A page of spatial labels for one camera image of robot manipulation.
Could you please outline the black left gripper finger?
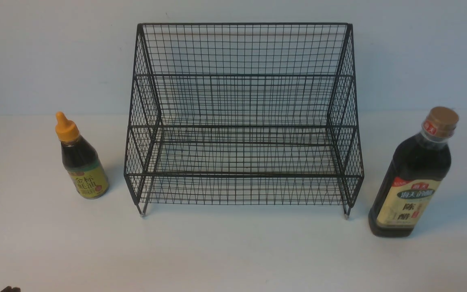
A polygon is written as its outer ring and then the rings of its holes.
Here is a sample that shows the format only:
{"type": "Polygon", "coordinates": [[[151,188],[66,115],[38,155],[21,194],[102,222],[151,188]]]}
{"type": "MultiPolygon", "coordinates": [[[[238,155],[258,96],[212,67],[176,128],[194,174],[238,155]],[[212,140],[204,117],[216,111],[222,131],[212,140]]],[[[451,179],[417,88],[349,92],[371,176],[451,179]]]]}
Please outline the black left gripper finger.
{"type": "Polygon", "coordinates": [[[20,287],[6,286],[0,292],[21,292],[21,288],[20,287]]]}

